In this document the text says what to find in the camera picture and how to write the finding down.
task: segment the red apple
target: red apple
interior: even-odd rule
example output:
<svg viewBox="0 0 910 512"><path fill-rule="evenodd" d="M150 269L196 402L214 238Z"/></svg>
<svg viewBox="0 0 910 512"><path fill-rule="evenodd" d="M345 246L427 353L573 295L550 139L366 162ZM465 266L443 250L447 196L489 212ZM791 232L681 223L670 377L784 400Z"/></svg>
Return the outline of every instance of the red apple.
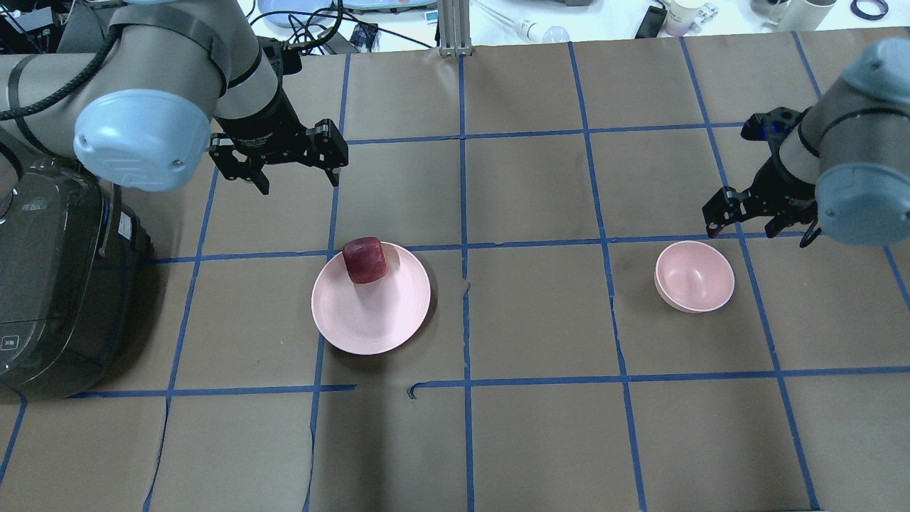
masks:
<svg viewBox="0 0 910 512"><path fill-rule="evenodd" d="M349 241L341 253L348 276L355 284L374 282L389 271L386 256L382 253L382 242L376 237Z"/></svg>

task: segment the black cable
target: black cable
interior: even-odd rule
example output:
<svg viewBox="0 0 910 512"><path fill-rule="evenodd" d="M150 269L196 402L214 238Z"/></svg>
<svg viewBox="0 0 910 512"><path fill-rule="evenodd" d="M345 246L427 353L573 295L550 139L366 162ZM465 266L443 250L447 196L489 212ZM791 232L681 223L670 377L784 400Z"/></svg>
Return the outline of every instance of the black cable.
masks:
<svg viewBox="0 0 910 512"><path fill-rule="evenodd" d="M95 73L98 72L98 69L101 69L101 65L104 64L105 59L107 58L107 54L110 53L111 49L114 48L114 44L116 44L117 39L120 38L120 30L121 26L110 27L110 29L107 31L107 36L105 37L104 43L102 43L97 53L95 53L95 56L92 57L92 60L90 60L88 64L82 68L82 71L79 71L78 75L73 77L70 81L66 82L66 84L60 87L57 91L52 93L50 96L45 97L44 99L40 99L27 107L13 108L0 112L0 121L5 121L7 119L24 118L25 116L32 116L38 112L47 110L59 103L63 98L69 96L70 93L83 86L88 80L92 79Z"/></svg>
<svg viewBox="0 0 910 512"><path fill-rule="evenodd" d="M325 45L338 32L339 27L341 26L341 18L344 13L344 5L343 5L342 0L336 0L336 1L338 3L337 7L322 7L321 9L316 10L316 13L318 13L319 11L325 11L325 10L331 10L331 11L337 10L338 11L338 15L335 16L335 23L332 25L329 32L327 34L325 34L323 37L320 37L314 41L311 41L310 43L308 43L304 46L299 46L298 49L306 50L306 49L315 48L317 46ZM311 16L309 21L311 21L312 16L314 16L316 14L308 13L308 12L304 12L304 11L290 11L290 10L269 11L267 13L260 13L258 16L254 17L252 20L250 20L250 22L249 22L250 26L253 26L254 23L256 23L257 21L259 21L260 19L262 19L268 15L309 15L309 16Z"/></svg>
<svg viewBox="0 0 910 512"><path fill-rule="evenodd" d="M294 27L294 22L297 22L298 25L300 25L300 28ZM300 41L301 36L310 35L309 30L307 30L307 26L305 26L303 24L303 22L300 21L300 18L298 18L294 15L288 15L288 23L290 24L291 30L294 31L294 35L288 38L288 42L293 40L295 43L298 43Z"/></svg>
<svg viewBox="0 0 910 512"><path fill-rule="evenodd" d="M319 11L320 11L320 10L323 10L323 9L324 9L324 10L332 10L332 11L335 10L335 9L333 9L333 8L331 8L331 7L322 7L321 9L317 9L315 13L308 13L308 12L305 12L305 11L285 11L285 10L281 10L281 11L270 11L270 12L262 13L262 14L256 16L255 18L253 18L253 19L249 22L249 24L250 24L250 25L253 25L253 24L256 23L259 19L264 18L264 17L266 17L267 15L307 15L307 16L313 16L313 17L315 17L316 15L319 15ZM354 23L357 23L357 24L359 24L359 25L369 25L367 22L357 19L357 18L354 17L354 15L352 15L351 13L345 13L345 14L344 14L344 18L347 19L348 21L353 21ZM423 46L423 47L425 47L425 48L434 48L434 47L435 47L435 46L428 45L428 44L424 43L423 41L418 41L417 39L414 39L414 38L412 38L412 37L408 37L408 36L405 36L405 35L403 35L403 34L399 34L398 32L394 32L394 31L388 30L387 28L378 27L378 29L379 29L380 32L385 32L386 34L391 34L391 35L393 35L393 36L395 36L395 37L400 37L400 38L402 38L402 39L404 39L404 40L406 40L406 41L410 41L411 43L414 43L414 44Z"/></svg>

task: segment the cup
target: cup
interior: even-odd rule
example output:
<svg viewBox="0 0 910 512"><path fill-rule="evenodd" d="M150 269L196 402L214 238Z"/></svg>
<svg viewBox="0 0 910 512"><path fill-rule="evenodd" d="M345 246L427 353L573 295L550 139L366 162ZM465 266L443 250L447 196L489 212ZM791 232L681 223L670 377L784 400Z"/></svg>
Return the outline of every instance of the cup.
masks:
<svg viewBox="0 0 910 512"><path fill-rule="evenodd" d="M790 0L784 17L777 24L777 32L815 30L834 7L836 0Z"/></svg>
<svg viewBox="0 0 910 512"><path fill-rule="evenodd" d="M704 0L672 0L667 9L667 22L663 26L667 34L673 37L684 36L689 32L699 9L704 5Z"/></svg>

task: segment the blue joint cap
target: blue joint cap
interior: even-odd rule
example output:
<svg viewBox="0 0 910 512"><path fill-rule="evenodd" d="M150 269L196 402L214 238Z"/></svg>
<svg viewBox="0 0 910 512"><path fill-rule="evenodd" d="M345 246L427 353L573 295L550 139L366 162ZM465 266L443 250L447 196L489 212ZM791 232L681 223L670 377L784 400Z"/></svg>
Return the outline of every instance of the blue joint cap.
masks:
<svg viewBox="0 0 910 512"><path fill-rule="evenodd" d="M910 105L910 39L883 39L869 46L841 77L883 101Z"/></svg>
<svg viewBox="0 0 910 512"><path fill-rule="evenodd" d="M815 184L818 223L850 245L890 245L910 237L910 178L885 166L842 164Z"/></svg>
<svg viewBox="0 0 910 512"><path fill-rule="evenodd" d="M210 121L184 97L127 89L92 101L76 120L73 150L100 178L149 192L178 189L207 149Z"/></svg>

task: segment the blue tape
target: blue tape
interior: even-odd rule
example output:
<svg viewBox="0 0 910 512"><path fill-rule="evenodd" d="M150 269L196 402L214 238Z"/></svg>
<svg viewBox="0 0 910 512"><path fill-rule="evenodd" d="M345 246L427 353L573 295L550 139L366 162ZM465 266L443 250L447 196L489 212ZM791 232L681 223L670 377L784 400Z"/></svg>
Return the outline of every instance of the blue tape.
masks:
<svg viewBox="0 0 910 512"><path fill-rule="evenodd" d="M461 244L442 244L442 245L409 245L405 247L411 252L430 252L430 251L459 251Z"/></svg>
<svg viewBox="0 0 910 512"><path fill-rule="evenodd" d="M177 347L174 349L174 360L171 364L170 378L167 381L167 389L174 389L177 382L177 368L180 366L180 355L183 352L183 341L187 334L187 324L189 323L189 311L193 304L193 294L196 292L196 280L199 277L199 267L202 262L202 246L206 241L208 230L208 219L212 213L212 203L215 200L215 187L217 185L218 170L212 172L212 182L208 189L208 200L206 202L206 212L202 218L202 229L199 232L199 242L196 247L196 260L193 264L193 273L189 279L189 289L187 290L187 301L184 304L183 318L180 320L180 330L177 333Z"/></svg>
<svg viewBox="0 0 910 512"><path fill-rule="evenodd" d="M208 230L208 220L211 217L212 213L212 203L215 201L215 187L217 185L218 179L218 169L215 168L212 171L212 180L211 185L208 188L208 198L206 201L206 211L202 217L202 228L199 230L199 242L196 246L196 258L193 263L193 273L189 279L189 289L187 290L187 301L184 305L183 318L180 320L180 330L177 333L177 346L174 348L174 360L171 363L171 373L170 377L167 380L167 390L172 391L174 389L174 384L177 382L177 369L180 366L180 355L183 352L183 341L184 337L187 334L187 323L189 322L189 311L193 303L193 294L196 291L196 280L199 276L199 266L201 264L202 257L202 246L206 241L206 233ZM165 437L167 436L167 418L170 414L170 404L171 397L167 396L165 398L165 422L164 428L161 431L161 442L158 448L158 454L155 461L155 472L152 475L152 482L148 487L148 494L146 495L146 501L142 506L143 512L147 512L149 507L151 507L152 494L155 491L155 482L158 475L158 469L161 467L161 451L164 449Z"/></svg>
<svg viewBox="0 0 910 512"><path fill-rule="evenodd" d="M526 138L526 137L553 137L559 135L580 135L582 130L579 129L554 129L538 131L511 131L502 133L469 133L461 134L464 138Z"/></svg>
<svg viewBox="0 0 910 512"><path fill-rule="evenodd" d="M170 419L170 398L165 400L165 421L161 427L161 440L158 442L158 452L155 455L155 472L152 473L152 483L148 486L146 499L142 503L142 512L148 512L152 507L152 494L155 493L155 483L158 480L158 470L161 469L161 456L165 451L165 433L167 432L167 422Z"/></svg>
<svg viewBox="0 0 910 512"><path fill-rule="evenodd" d="M460 202L461 202L461 278L468 280L468 161L465 130L467 129L467 108L465 104L464 56L458 57L458 97L460 136ZM470 383L470 282L461 296L461 326L464 356L464 380ZM474 512L474 415L470 385L464 388L464 451L466 500L468 512Z"/></svg>
<svg viewBox="0 0 910 512"><path fill-rule="evenodd" d="M22 427L22 419L25 417L25 408L27 406L28 403L25 400L19 405L19 414L15 417L13 432L6 442L6 451L3 455L3 462L0 463L0 485L3 484L3 479L6 476L6 469L9 467L9 459L13 456L13 447L15 446L15 440L19 437L19 429Z"/></svg>
<svg viewBox="0 0 910 512"><path fill-rule="evenodd" d="M339 132L344 133L344 121L347 116L348 81L350 79L350 54L344 56L344 76L341 79L341 107L339 112Z"/></svg>
<svg viewBox="0 0 910 512"><path fill-rule="evenodd" d="M711 142L711 150L714 154L714 159L717 162L717 170L720 173L721 181L724 186L728 185L726 171L723 168L723 161L721 160L720 151L717 148L717 141L714 139L714 133L711 126L711 120L708 117L708 111L704 106L704 99L702 96L701 88L698 85L698 78L695 75L695 68L692 64L692 58L689 55L689 48L685 43L683 37L679 38L680 46L682 47L682 54L685 57L686 66L689 68L690 78L692 79L693 87L695 88L695 96L698 98L699 109L702 111L704 117L704 124L707 127L708 139ZM796 419L794 416L793 408L790 404L790 395L787 393L786 382L784 381L784 376L781 373L781 364L777 358L777 351L774 347L774 338L771 334L771 326L768 323L768 317L764 309L764 303L762 301L762 293L758 287L758 280L755 278L755 270L752 265L752 258L749 255L749 248L746 246L746 238L743 234L743 226L740 223L736 223L736 234L739 239L740 247L743 250L743 258L745 259L746 270L749 274L749 281L752 284L753 295L755 297L755 303L758 306L759 317L762 320L762 327L764 329L765 341L768 344L768 352L771 356L772 365L774 368L774 374L777 378L777 385L781 393L781 401L784 404L784 412L787 416L787 424L790 426L790 433L793 436L794 440L794 450L796 452L796 458L799 461L800 471L803 474L803 481L805 484L806 495L809 497L809 505L813 510L818 509L818 499L815 496L815 489L812 483L812 476L809 473L809 465L805 458L805 452L803 450L803 442L799 436L799 429L796 425Z"/></svg>
<svg viewBox="0 0 910 512"><path fill-rule="evenodd" d="M639 457L638 435L635 432L635 416L632 410L632 393L629 389L629 379L626 371L625 356L622 354L619 325L616 322L616 309L614 299L616 292L613 288L612 266L610 264L610 247L607 241L606 227L601 211L601 196L597 186L597 172L594 165L594 156L591 145L591 131L588 127L588 113L584 103L584 92L581 87L581 77L578 72L578 62L575 59L575 47L569 42L569 59L571 71L575 80L575 91L578 94L579 109L581 111L581 125L584 128L584 145L588 157L588 174L591 180L591 193L594 199L594 212L597 216L597 229L601 234L601 250L603 252L603 272L607 281L607 291L610 298L610 316L613 327L613 340L616 344L616 357L619 362L620 376L622 377L622 400L625 404L626 426L629 431L629 448L632 454L632 471L635 475L635 489L638 493L638 506L642 512L647 512L647 498L644 493L644 479L642 477L642 461Z"/></svg>
<svg viewBox="0 0 910 512"><path fill-rule="evenodd" d="M891 248L885 247L885 257L888 259L888 264L891 265L891 272L895 275L895 279L897 279L897 288L900 289L901 295L904 296L904 304L906 304L907 309L910 310L910 292L907 291L904 276L901 275L901 271L897 267L897 261L895 261L894 254L891 253Z"/></svg>
<svg viewBox="0 0 910 512"><path fill-rule="evenodd" d="M497 249L497 248L509 248L509 247L554 247L554 246L566 246L566 245L598 245L601 243L600 239L578 239L578 240L541 240L541 241L504 241L500 243L495 242L474 242L469 243L468 249Z"/></svg>
<svg viewBox="0 0 910 512"><path fill-rule="evenodd" d="M800 60L803 61L803 67L805 67L805 72L809 75L809 80L812 82L812 88L815 89L815 97L822 97L822 89L818 86L818 80L815 79L815 73L812 72L812 67L809 66L809 59L805 56L805 51L803 51L803 43L799 40L799 35L795 32L791 33L794 37L794 43L796 44L796 51L799 53Z"/></svg>
<svg viewBox="0 0 910 512"><path fill-rule="evenodd" d="M582 120L584 126L588 126L587 115ZM589 133L617 133L624 131L666 131L676 129L698 129L704 128L704 125L655 125L650 127L612 127L612 128L590 128Z"/></svg>
<svg viewBox="0 0 910 512"><path fill-rule="evenodd" d="M458 135L431 135L427 137L397 137L397 138L362 138L349 140L349 146L363 146L365 144L400 144L403 142L437 142L440 140L456 140Z"/></svg>
<svg viewBox="0 0 910 512"><path fill-rule="evenodd" d="M142 261L143 265L167 265L169 263L190 263L196 261L196 256L180 256L177 258L152 258Z"/></svg>
<svg viewBox="0 0 910 512"><path fill-rule="evenodd" d="M834 375L877 375L877 374L910 374L910 366L866 366L845 368L807 368L803 370L781 370L780 375L787 378L823 377ZM418 389L457 388L457 387L500 387L513 385L561 385L561 384L621 384L630 383L663 383L685 381L728 381L741 379L776 379L774 370L751 372L708 372L701 374L635 374L635 375L579 375L567 377L519 377L500 379L477 379L471 381L446 380L415 383L407 390L410 399L417 398Z"/></svg>
<svg viewBox="0 0 910 512"><path fill-rule="evenodd" d="M339 131L344 134L344 119L345 114L348 110L348 85L350 80L350 54L345 56L344 63L344 79L341 83L341 107L339 112ZM334 255L334 245L335 245L335 228L338 225L338 213L339 213L339 189L340 185L336 187L332 192L332 212L329 217L329 241L327 243L327 254L326 261L330 260ZM321 396L322 389L322 363L325 358L326 353L326 339L322 335L319 336L319 341L316 349L316 370L313 375L313 384L315 385L315 390L313 392L313 402L309 410L309 435L312 447L310 450L309 457L309 479L307 482L307 494L303 501L303 512L309 512L309 504L311 494L310 491L313 487L313 472L316 470L316 433L319 428L319 397Z"/></svg>
<svg viewBox="0 0 910 512"><path fill-rule="evenodd" d="M355 384L329 384L329 385L276 385L260 387L216 387L198 389L136 389L115 391L86 391L70 396L68 400L83 398L137 398L148 396L237 396L243 394L292 394L292 393L321 393L354 391Z"/></svg>
<svg viewBox="0 0 910 512"><path fill-rule="evenodd" d="M298 258L306 256L329 256L330 251L278 251L278 252L241 252L237 254L207 254L200 261L255 260L262 258Z"/></svg>

